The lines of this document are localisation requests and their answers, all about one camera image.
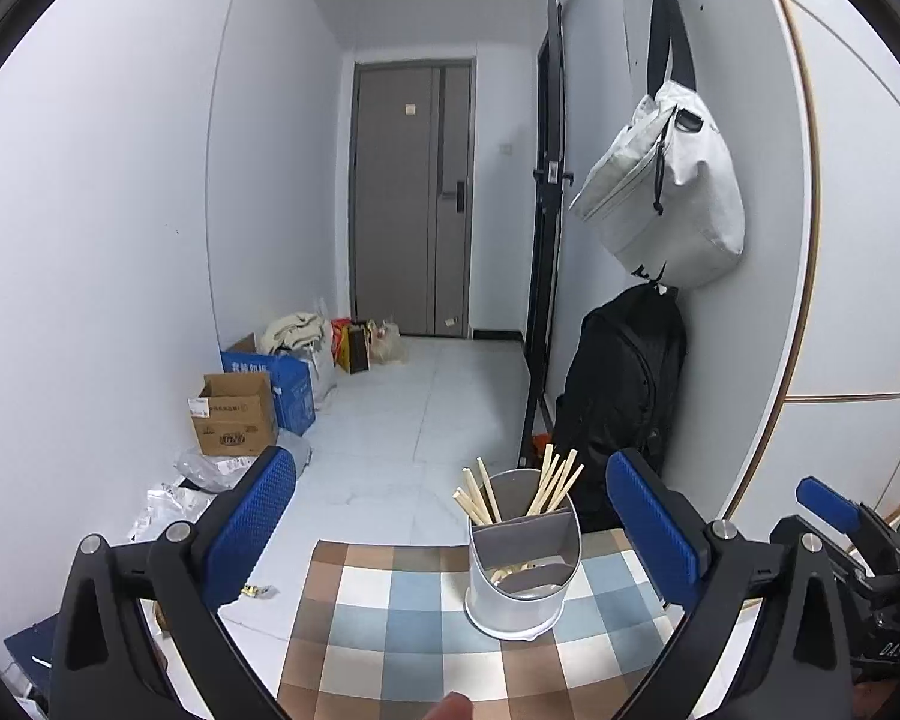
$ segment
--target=wooden chopstick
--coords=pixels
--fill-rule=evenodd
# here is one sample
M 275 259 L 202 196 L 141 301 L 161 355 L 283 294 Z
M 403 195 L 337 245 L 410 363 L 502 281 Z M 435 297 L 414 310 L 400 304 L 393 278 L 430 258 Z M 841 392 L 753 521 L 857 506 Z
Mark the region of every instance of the wooden chopstick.
M 533 500 L 530 501 L 530 509 L 527 509 L 527 514 L 533 514 L 533 510 L 538 507 L 542 503 L 541 498 L 544 497 L 544 493 L 547 491 L 547 487 L 550 484 L 551 480 L 554 478 L 554 474 L 557 472 L 557 461 L 559 461 L 560 456 L 554 455 L 552 461 L 550 462 L 550 467 L 547 469 L 546 476 L 544 476 L 543 472 L 540 473 L 540 484 L 536 489 L 536 495 L 533 497 Z
M 493 485 L 490 483 L 490 474 L 487 473 L 487 467 L 484 466 L 484 459 L 477 458 L 477 466 L 480 467 L 480 475 L 484 477 L 484 489 L 487 491 L 487 498 L 490 498 L 490 507 L 493 509 L 493 515 L 497 518 L 497 522 L 503 522 L 503 517 L 500 517 L 500 509 L 497 506 L 497 496 L 493 494 Z
M 550 472 L 550 464 L 554 459 L 554 445 L 548 443 L 547 448 L 543 450 L 543 466 L 540 466 L 540 485 L 537 490 L 543 487 L 543 478 Z
M 477 511 L 477 507 L 470 499 L 470 496 L 467 495 L 463 490 L 457 488 L 457 490 L 453 494 L 453 499 L 457 501 L 457 504 L 466 512 L 467 516 L 470 517 L 471 520 L 473 520 L 474 525 L 490 525 L 490 522 L 486 522 L 482 514 Z
M 570 470 L 573 469 L 573 463 L 577 459 L 576 450 L 570 450 L 570 454 L 567 455 L 566 461 L 564 461 L 563 465 L 560 467 L 559 481 L 554 485 L 554 490 L 559 490 L 563 487 L 563 485 L 567 481 L 567 477 L 570 475 Z M 542 512 L 547 506 L 547 502 L 544 500 L 540 503 L 540 511 Z
M 487 509 L 484 495 L 480 492 L 480 485 L 478 485 L 477 480 L 473 478 L 473 471 L 470 469 L 463 469 L 463 480 L 470 490 L 470 498 L 477 507 L 477 511 L 487 519 L 487 525 L 490 525 L 490 523 L 493 522 L 493 517 L 490 516 L 490 509 Z
M 570 477 L 570 481 L 567 482 L 562 488 L 560 488 L 554 495 L 554 498 L 550 502 L 549 507 L 547 507 L 548 514 L 554 509 L 557 509 L 559 503 L 567 497 L 567 493 L 570 493 L 570 488 L 572 488 L 576 480 L 580 478 L 581 472 L 583 472 L 583 463 L 581 463 L 577 470 L 573 472 L 573 476 Z
M 543 510 L 543 505 L 550 499 L 551 494 L 557 488 L 557 485 L 560 484 L 560 480 L 562 480 L 567 465 L 567 460 L 564 460 L 562 464 L 560 464 L 559 468 L 550 474 L 550 480 L 547 483 L 546 490 L 543 490 L 543 493 L 538 493 L 538 496 L 533 500 L 533 504 L 530 506 L 530 510 L 527 514 L 540 514 Z

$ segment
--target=black backpack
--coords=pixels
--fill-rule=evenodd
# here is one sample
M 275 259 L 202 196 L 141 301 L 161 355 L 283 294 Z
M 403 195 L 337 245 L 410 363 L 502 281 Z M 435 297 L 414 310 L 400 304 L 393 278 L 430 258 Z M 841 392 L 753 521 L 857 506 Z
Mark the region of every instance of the black backpack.
M 583 533 L 621 527 L 607 500 L 610 455 L 634 447 L 660 474 L 686 348 L 674 290 L 660 295 L 653 283 L 583 319 L 554 425 L 554 453 L 576 449 L 583 463 L 571 493 Z

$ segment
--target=chopsticks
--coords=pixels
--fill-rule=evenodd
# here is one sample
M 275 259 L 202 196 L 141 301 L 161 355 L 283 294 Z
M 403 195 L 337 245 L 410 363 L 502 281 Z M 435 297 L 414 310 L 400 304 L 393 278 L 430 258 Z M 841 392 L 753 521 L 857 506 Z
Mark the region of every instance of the chopsticks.
M 570 493 L 570 488 L 576 484 L 581 473 L 583 473 L 583 464 L 580 464 L 576 470 L 571 473 L 575 461 L 577 459 L 577 450 L 572 449 L 563 462 L 560 461 L 559 455 L 554 455 L 554 445 L 548 443 L 543 453 L 543 467 L 540 469 L 540 481 L 536 489 L 536 495 L 533 501 L 530 501 L 528 508 L 528 517 L 535 514 L 550 514 L 557 510 L 560 503 Z M 495 522 L 503 522 L 500 515 L 500 508 L 497 506 L 497 497 L 493 492 L 493 485 L 490 483 L 490 474 L 487 474 L 487 467 L 484 466 L 482 458 L 477 458 L 477 467 L 480 470 L 480 476 L 484 486 L 482 490 L 470 469 L 463 469 L 463 487 L 458 487 L 453 498 L 457 504 L 466 512 L 470 521 L 474 525 L 492 525 Z

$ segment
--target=cardboard box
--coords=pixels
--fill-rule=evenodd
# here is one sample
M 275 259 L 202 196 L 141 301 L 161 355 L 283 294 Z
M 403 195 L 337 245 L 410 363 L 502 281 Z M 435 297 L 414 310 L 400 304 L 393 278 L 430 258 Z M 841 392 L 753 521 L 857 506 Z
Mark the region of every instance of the cardboard box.
M 274 399 L 266 372 L 217 373 L 203 381 L 203 391 L 189 404 L 204 455 L 259 455 L 276 443 Z
M 265 371 L 271 377 L 276 421 L 298 436 L 307 432 L 317 413 L 310 369 L 306 362 L 289 355 L 257 354 L 251 333 L 220 354 L 223 370 L 232 373 Z

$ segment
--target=blue gripper pad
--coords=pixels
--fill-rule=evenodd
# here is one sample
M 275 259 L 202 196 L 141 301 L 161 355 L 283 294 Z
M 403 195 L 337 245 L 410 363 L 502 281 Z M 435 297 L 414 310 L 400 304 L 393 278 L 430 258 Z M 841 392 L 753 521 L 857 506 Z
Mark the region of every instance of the blue gripper pad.
M 856 504 L 816 477 L 808 476 L 797 485 L 797 502 L 845 536 L 853 535 L 860 528 L 860 509 Z
M 209 610 L 240 597 L 295 488 L 293 457 L 278 450 L 207 550 L 202 597 Z
M 642 459 L 641 463 L 644 473 L 653 473 Z M 662 482 L 659 485 L 669 493 Z M 623 452 L 617 452 L 607 461 L 607 497 L 623 520 L 626 535 L 663 599 L 681 605 L 686 611 L 696 607 L 706 566 L 701 566 L 698 550 Z

